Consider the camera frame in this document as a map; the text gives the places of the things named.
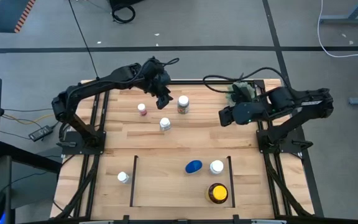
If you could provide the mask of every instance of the white cable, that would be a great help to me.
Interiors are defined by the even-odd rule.
[[[320,16],[318,17],[318,21],[317,21],[317,36],[318,36],[318,42],[320,43],[321,48],[331,57],[336,57],[336,58],[344,58],[344,57],[354,57],[354,56],[358,56],[358,54],[353,54],[353,55],[332,55],[330,53],[328,53],[328,51],[323,47],[323,44],[321,43],[321,39],[320,39],[320,20],[321,20],[321,15],[323,13],[323,1],[321,0],[321,10],[320,10]]]

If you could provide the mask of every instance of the pink bottle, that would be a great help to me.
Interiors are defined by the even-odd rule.
[[[137,109],[139,110],[141,116],[145,116],[147,114],[146,106],[143,103],[137,105]]]

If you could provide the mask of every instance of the green object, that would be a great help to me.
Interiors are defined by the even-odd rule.
[[[244,90],[244,89],[246,88],[246,89],[248,90],[249,94],[251,95],[251,98],[252,98],[252,99],[255,98],[255,89],[254,89],[252,86],[248,85],[247,82],[235,82],[235,83],[233,83],[233,85],[238,86],[241,90]],[[229,86],[227,87],[227,90],[233,91],[232,85],[229,85]],[[234,105],[236,105],[236,103],[232,100],[230,93],[227,93],[227,94],[226,94],[226,99],[227,99],[227,104],[228,104],[229,106],[234,106]]]

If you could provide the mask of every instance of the yellow lid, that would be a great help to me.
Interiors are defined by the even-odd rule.
[[[214,187],[212,194],[216,200],[223,200],[227,197],[227,190],[223,186]]]

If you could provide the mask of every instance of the black desk leg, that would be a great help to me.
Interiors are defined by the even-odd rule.
[[[15,162],[56,174],[60,172],[60,168],[62,166],[59,162],[27,152],[23,149],[19,149],[18,147],[0,141],[0,157],[1,156],[11,156],[12,160]]]

